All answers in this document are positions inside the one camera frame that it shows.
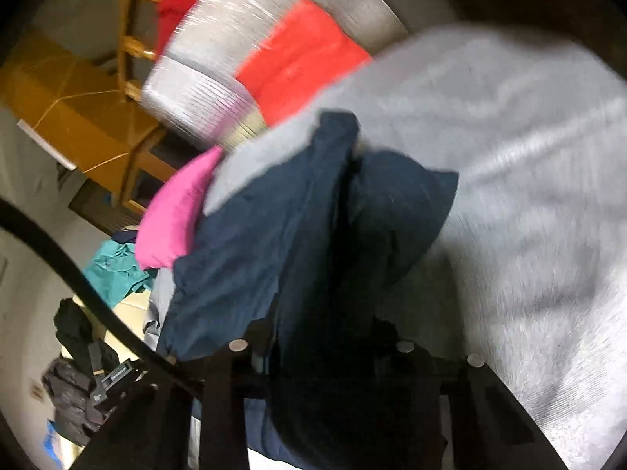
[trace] navy jacket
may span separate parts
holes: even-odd
[[[159,351],[180,360],[210,355],[266,317],[274,301],[274,369],[281,376],[294,383],[368,378],[371,357],[364,349],[382,292],[434,242],[458,176],[394,152],[354,158],[358,131],[353,114],[321,114],[309,147],[199,222],[193,251],[174,265],[177,290]],[[311,414],[299,410],[305,389],[273,393],[273,408],[247,402],[249,446],[300,468],[350,468],[341,449],[334,457],[329,447],[308,447],[308,440],[324,433],[339,442],[368,430],[340,436],[323,418],[299,418]],[[371,399],[372,391],[355,397],[338,418],[350,423],[351,412]],[[286,417],[286,409],[293,415]],[[274,421],[291,431],[290,449],[281,442],[290,437],[279,436]],[[302,423],[308,428],[299,431]]]

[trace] white wall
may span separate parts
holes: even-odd
[[[56,189],[56,163],[0,109],[0,196],[13,202],[52,235],[83,267],[107,238],[67,208]],[[0,232],[8,260],[0,283],[0,410],[30,459],[42,470],[56,469],[43,450],[52,404],[31,398],[60,345],[53,317],[59,300],[71,296],[54,272],[28,248]]]

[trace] black cable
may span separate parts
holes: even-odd
[[[66,252],[34,221],[18,208],[0,198],[0,227],[24,242],[63,279],[85,306],[111,333],[149,367],[165,373],[175,384],[196,398],[202,394],[196,383],[152,351],[131,332],[100,298]]]

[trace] teal fabric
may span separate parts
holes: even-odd
[[[141,270],[135,260],[134,244],[107,240],[83,273],[112,309],[129,293],[152,289],[152,277]]]

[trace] clear plastic wrap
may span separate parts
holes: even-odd
[[[256,111],[234,73],[296,1],[197,0],[143,86],[144,107],[203,148],[214,143]],[[382,0],[312,1],[370,54],[406,37]]]

